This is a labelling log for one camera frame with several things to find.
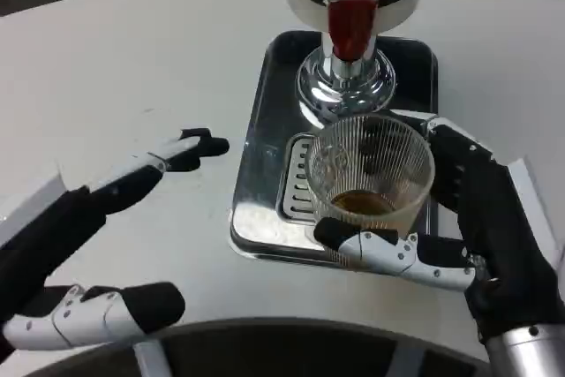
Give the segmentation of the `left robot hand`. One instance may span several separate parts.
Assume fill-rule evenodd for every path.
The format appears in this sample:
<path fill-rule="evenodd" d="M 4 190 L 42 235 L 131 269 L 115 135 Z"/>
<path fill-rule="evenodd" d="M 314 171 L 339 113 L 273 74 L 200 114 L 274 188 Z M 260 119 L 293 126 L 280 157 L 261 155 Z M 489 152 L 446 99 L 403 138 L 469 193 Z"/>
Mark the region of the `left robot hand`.
<path fill-rule="evenodd" d="M 113 215 L 138 204 L 167 173 L 197 170 L 230 143 L 184 129 L 94 185 L 70 190 L 55 170 L 1 215 L 1 358 L 152 335 L 177 323 L 185 299 L 169 282 L 117 288 L 46 286 L 46 279 Z"/>

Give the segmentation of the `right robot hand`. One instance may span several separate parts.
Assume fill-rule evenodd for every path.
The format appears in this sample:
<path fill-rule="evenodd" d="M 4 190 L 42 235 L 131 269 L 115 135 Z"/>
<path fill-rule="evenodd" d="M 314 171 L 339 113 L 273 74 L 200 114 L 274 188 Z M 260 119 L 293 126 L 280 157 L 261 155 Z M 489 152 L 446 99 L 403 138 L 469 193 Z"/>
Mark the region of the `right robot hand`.
<path fill-rule="evenodd" d="M 321 130 L 313 237 L 339 261 L 465 295 L 482 343 L 564 322 L 560 253 L 522 162 L 443 117 L 395 110 Z"/>

